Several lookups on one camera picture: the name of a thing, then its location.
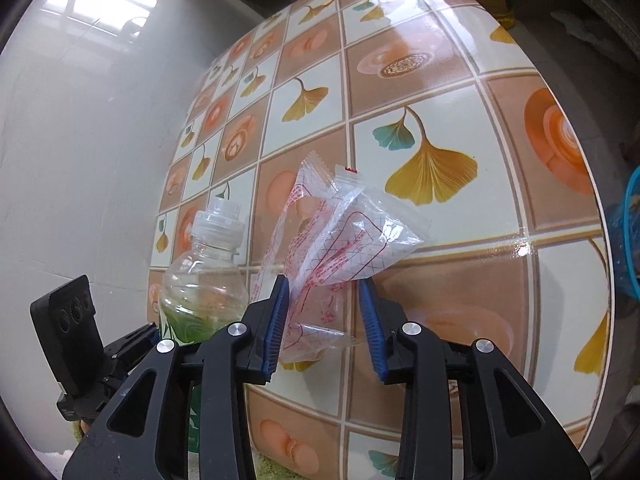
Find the green label plastic bottle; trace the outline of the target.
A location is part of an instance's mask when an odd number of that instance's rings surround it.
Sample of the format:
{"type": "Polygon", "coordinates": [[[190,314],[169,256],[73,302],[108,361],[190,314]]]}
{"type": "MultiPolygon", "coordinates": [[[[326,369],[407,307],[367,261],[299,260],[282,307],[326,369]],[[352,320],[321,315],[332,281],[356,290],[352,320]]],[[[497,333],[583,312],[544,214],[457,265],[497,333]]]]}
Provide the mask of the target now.
{"type": "Polygon", "coordinates": [[[240,205],[214,196],[179,216],[174,258],[160,285],[160,331],[176,344],[196,344],[238,322],[248,305],[234,258],[245,224],[240,205]]]}

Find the clear red-printed plastic wrapper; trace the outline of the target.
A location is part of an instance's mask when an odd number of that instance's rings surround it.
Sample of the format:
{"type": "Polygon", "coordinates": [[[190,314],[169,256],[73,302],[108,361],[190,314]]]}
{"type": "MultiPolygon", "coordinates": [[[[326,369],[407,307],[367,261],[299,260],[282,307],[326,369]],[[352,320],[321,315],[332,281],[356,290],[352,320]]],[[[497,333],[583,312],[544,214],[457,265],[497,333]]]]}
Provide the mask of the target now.
{"type": "Polygon", "coordinates": [[[429,229],[396,196],[309,153],[250,290],[252,299],[262,299],[277,275],[288,279],[280,362],[314,362],[329,348],[350,346],[354,340],[343,327],[348,285],[411,255],[428,242],[429,229]]]}

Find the blue plastic trash basket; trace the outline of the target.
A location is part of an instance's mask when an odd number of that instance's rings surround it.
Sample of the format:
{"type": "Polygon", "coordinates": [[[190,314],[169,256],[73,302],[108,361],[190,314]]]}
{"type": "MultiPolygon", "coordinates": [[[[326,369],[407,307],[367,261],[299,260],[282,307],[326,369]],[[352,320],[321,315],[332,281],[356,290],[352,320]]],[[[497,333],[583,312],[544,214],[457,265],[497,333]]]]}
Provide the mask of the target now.
{"type": "Polygon", "coordinates": [[[606,225],[610,238],[616,287],[639,299],[639,168],[628,179],[623,198],[608,208],[606,225]]]}

